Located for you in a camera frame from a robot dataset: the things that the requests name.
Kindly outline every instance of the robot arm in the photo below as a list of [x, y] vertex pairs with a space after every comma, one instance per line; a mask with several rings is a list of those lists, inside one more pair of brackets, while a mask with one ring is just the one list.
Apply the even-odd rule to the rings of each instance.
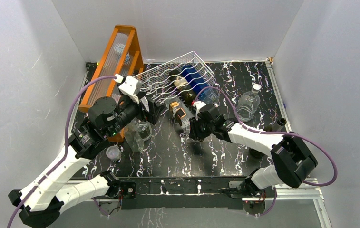
[[300, 138], [254, 133], [236, 120], [226, 120], [214, 104], [198, 101], [193, 106], [198, 119], [190, 120], [190, 138], [201, 141], [214, 134], [218, 139], [246, 145], [272, 158], [273, 165], [253, 171], [237, 188], [238, 193], [254, 196], [262, 189], [283, 183], [298, 188], [317, 166], [317, 160]]
[[140, 92], [141, 83], [132, 76], [118, 76], [122, 96], [118, 101], [112, 97], [102, 97], [95, 101], [81, 126], [69, 138], [68, 154], [65, 160], [50, 174], [65, 154], [62, 149], [56, 159], [28, 186], [21, 190], [12, 190], [8, 197], [14, 206], [18, 206], [34, 186], [37, 188], [26, 199], [19, 216], [24, 224], [33, 228], [43, 228], [52, 224], [68, 208], [95, 196], [116, 197], [119, 192], [133, 197], [134, 194], [122, 189], [132, 187], [134, 183], [118, 180], [110, 171], [104, 172], [84, 183], [65, 186], [67, 181], [84, 165], [94, 159], [110, 145], [108, 136], [114, 136], [134, 118], [148, 120], [156, 124], [163, 106], [157, 106]]

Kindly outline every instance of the black cable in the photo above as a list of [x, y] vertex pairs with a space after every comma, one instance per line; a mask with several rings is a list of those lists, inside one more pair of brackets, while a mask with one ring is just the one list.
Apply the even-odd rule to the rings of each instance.
[[114, 211], [115, 209], [118, 209], [118, 208], [120, 208], [120, 207], [114, 208], [108, 215], [111, 215], [111, 214], [113, 213], [113, 211]]

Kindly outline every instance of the white wall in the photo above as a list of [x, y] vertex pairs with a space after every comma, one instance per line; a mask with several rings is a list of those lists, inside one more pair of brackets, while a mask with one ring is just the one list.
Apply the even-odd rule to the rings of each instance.
[[[335, 184], [322, 188], [333, 227], [360, 227], [360, 1], [306, 0], [274, 70], [292, 128], [339, 168]], [[324, 156], [319, 163], [316, 176], [328, 181], [331, 165]]]
[[[0, 0], [0, 227], [60, 151], [85, 62], [50, 0]], [[17, 216], [13, 227], [22, 225]]]
[[116, 24], [135, 25], [146, 62], [189, 51], [205, 61], [273, 57], [303, 0], [53, 0], [85, 61]]

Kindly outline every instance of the white wire rack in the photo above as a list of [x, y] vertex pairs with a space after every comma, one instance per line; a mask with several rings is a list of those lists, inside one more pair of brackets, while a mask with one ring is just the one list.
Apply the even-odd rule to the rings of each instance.
[[[185, 70], [191, 68], [194, 69], [194, 72], [182, 75]], [[169, 73], [173, 70], [180, 72], [179, 75], [183, 77], [195, 74], [192, 76], [192, 80], [188, 82], [190, 89], [180, 92], [175, 88], [174, 81], [168, 78]], [[141, 91], [146, 92], [148, 97], [151, 97], [159, 104], [163, 104], [167, 99], [178, 97], [181, 93], [192, 90], [200, 84], [206, 83], [213, 86], [215, 80], [213, 71], [194, 51], [142, 72], [136, 77], [142, 81]]]

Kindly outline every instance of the black marble surface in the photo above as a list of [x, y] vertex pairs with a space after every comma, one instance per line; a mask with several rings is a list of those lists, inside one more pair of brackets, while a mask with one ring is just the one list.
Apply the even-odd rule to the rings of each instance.
[[[263, 87], [259, 93], [260, 107], [248, 125], [262, 129], [281, 117], [264, 62], [208, 63], [208, 66], [215, 73], [215, 86], [222, 89], [234, 105], [241, 94], [251, 90], [253, 83]], [[89, 79], [94, 70], [94, 65], [89, 65]], [[224, 96], [220, 95], [220, 101], [223, 113], [231, 113]], [[83, 116], [77, 114], [75, 125]], [[247, 176], [257, 167], [265, 167], [271, 162], [266, 156], [262, 159], [249, 156], [247, 146], [220, 141], [215, 136], [203, 142], [193, 141], [184, 136], [168, 112], [163, 113], [159, 123], [153, 126], [153, 136], [145, 142], [142, 153], [132, 152], [126, 141], [119, 147], [122, 151], [119, 162], [113, 162], [101, 153], [73, 178], [84, 179], [88, 174], [94, 176], [106, 170], [111, 170], [117, 177]]]

